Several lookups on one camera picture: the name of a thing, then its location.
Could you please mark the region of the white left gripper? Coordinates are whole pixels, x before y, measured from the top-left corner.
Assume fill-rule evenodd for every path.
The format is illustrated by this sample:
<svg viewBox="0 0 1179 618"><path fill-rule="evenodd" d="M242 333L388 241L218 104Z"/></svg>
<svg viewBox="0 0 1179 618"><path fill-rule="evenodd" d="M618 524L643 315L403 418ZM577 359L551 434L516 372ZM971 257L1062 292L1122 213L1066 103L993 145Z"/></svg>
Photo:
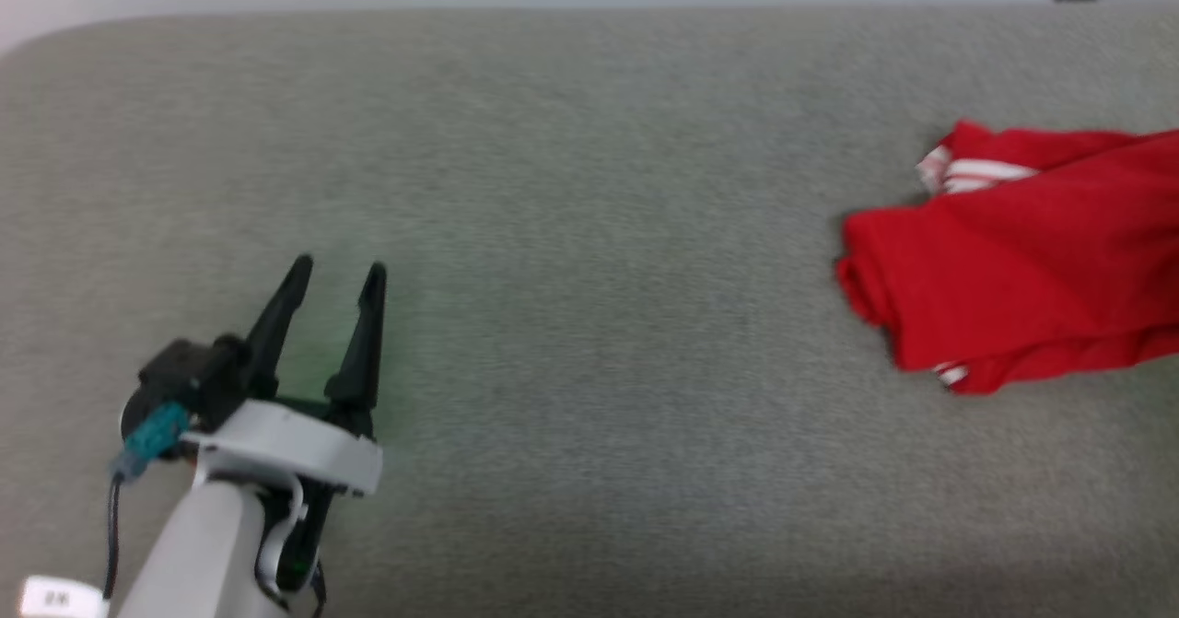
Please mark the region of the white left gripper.
<svg viewBox="0 0 1179 618"><path fill-rule="evenodd" d="M299 254L246 336L250 359L243 379L253 399L277 394L277 364L311 272L312 257ZM263 518L253 568L262 589L274 594L292 596L311 584L332 498L370 497L378 489L383 451L373 441L373 410L378 405L386 295L386 265L374 262L358 292L348 349L324 389L329 425L286 405L246 400L215 433L182 434L182 442L198 451L199 480L265 492L263 507L271 514Z"/></svg>

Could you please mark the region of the red garment with white trim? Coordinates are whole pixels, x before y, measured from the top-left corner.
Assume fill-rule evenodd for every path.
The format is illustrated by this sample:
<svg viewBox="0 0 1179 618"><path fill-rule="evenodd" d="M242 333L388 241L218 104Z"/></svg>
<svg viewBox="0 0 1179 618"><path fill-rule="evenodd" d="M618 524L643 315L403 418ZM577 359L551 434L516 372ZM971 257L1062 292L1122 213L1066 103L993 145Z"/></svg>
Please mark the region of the red garment with white trim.
<svg viewBox="0 0 1179 618"><path fill-rule="evenodd" d="M893 362L949 392L1179 355L1179 129L959 120L928 199L847 217L836 278Z"/></svg>

